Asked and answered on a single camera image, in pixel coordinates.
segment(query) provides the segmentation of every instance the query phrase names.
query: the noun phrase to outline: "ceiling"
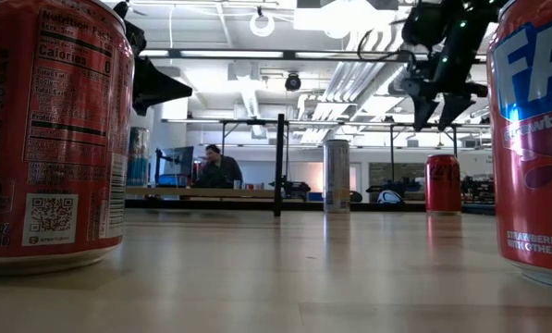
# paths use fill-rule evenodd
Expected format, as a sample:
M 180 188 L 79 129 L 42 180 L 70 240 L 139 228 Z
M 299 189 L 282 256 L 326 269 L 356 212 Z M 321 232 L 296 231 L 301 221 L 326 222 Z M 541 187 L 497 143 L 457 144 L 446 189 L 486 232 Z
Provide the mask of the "ceiling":
M 266 4 L 262 6 L 263 12 L 267 16 L 274 18 L 274 31 L 269 36 L 259 37 L 250 29 L 251 17 L 257 12 L 253 6 L 248 7 L 233 7 L 236 1 L 209 3 L 204 2 L 204 6 L 184 6 L 172 5 L 171 2 L 165 0 L 166 5 L 162 5 L 164 0 L 154 1 L 162 6 L 149 6 L 142 3 L 148 0 L 132 0 L 132 7 L 136 11 L 145 14 L 145 16 L 135 12 L 129 12 L 127 20 L 145 30 L 148 48 L 177 48 L 177 49 L 253 49 L 253 50 L 355 50 L 356 41 L 360 40 L 365 31 L 354 31 L 343 38 L 331 38 L 329 35 L 335 35 L 334 27 L 330 31 L 311 31 L 311 30 L 296 30 L 294 21 L 296 1 L 279 2 L 279 6 Z M 365 3 L 365 0 L 337 0 L 344 5 L 349 2 Z M 106 2 L 113 6 L 116 2 Z M 368 17 L 363 20 L 374 25 L 375 31 L 379 32 L 378 40 L 374 40 L 373 50 L 376 51 L 394 51 L 402 43 L 400 39 L 400 27 L 382 25 L 380 22 L 393 19 L 405 18 L 409 13 L 408 7 L 402 7 L 399 12 L 389 11 L 368 11 L 372 19 Z M 335 20 L 344 19 L 348 24 L 354 20 L 359 20 L 358 17 L 347 17 L 351 13 L 338 13 L 338 18 Z M 259 27 L 265 25 L 266 19 L 260 18 L 257 23 Z M 315 22 L 304 19 L 304 25 L 316 24 Z M 491 35 L 491 29 L 487 33 L 484 43 L 479 50 L 479 54 L 485 54 L 488 46 L 488 41 Z M 174 60 L 159 60 L 155 59 L 154 63 L 159 68 L 178 68 L 180 71 L 180 80 L 189 84 L 194 89 L 194 95 L 190 98 L 189 109 L 194 112 L 196 117 L 209 117 L 215 115 L 216 110 L 234 110 L 235 105 L 243 105 L 243 95 L 240 92 L 238 83 L 235 80 L 228 80 L 228 66 L 232 63 L 231 60 L 191 60 L 191 59 L 174 59 Z M 282 105 L 282 107 L 296 107 L 299 98 L 303 94 L 319 95 L 324 98 L 323 93 L 336 77 L 336 74 L 341 71 L 342 65 L 338 62 L 325 61 L 267 61 L 258 60 L 252 61 L 259 69 L 259 82 L 254 86 L 256 90 L 254 98 L 259 105 Z M 366 101 L 373 92 L 380 91 L 373 87 L 380 86 L 383 81 L 386 81 L 390 76 L 385 75 L 390 71 L 395 71 L 395 68 L 382 64 L 371 64 L 368 70 L 369 76 L 364 76 L 364 84 L 357 91 L 359 93 L 343 102 L 348 103 L 354 109 L 359 109 L 364 106 Z M 346 71 L 349 87 L 352 81 L 358 81 L 358 76 L 365 68 L 357 68 L 350 74 Z M 302 90 L 299 92 L 286 92 L 284 82 L 289 72 L 298 72 L 302 79 Z M 473 66 L 471 72 L 472 80 L 477 82 L 486 82 L 485 66 Z M 395 106 L 387 107 L 384 110 L 376 110 L 377 115 L 392 114 L 397 111 L 402 115 L 413 113 L 413 106 L 410 99 L 398 99 Z M 459 120 L 467 119 L 468 113 L 477 111 L 486 107 L 485 99 L 477 101 L 472 106 L 467 114 L 463 115 Z M 331 112 L 329 117 L 333 117 L 335 113 Z

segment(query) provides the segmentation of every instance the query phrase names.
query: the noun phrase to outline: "red soda can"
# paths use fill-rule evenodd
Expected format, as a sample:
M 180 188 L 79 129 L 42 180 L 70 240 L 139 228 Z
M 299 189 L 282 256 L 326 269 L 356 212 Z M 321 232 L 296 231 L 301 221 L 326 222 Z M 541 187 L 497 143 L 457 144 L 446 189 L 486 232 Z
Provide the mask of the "red soda can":
M 122 239 L 133 54 L 96 0 L 0 0 L 0 273 Z
M 438 154 L 425 163 L 425 210 L 428 213 L 460 213 L 460 166 L 452 154 Z
M 504 6 L 488 78 L 499 248 L 552 284 L 552 0 Z

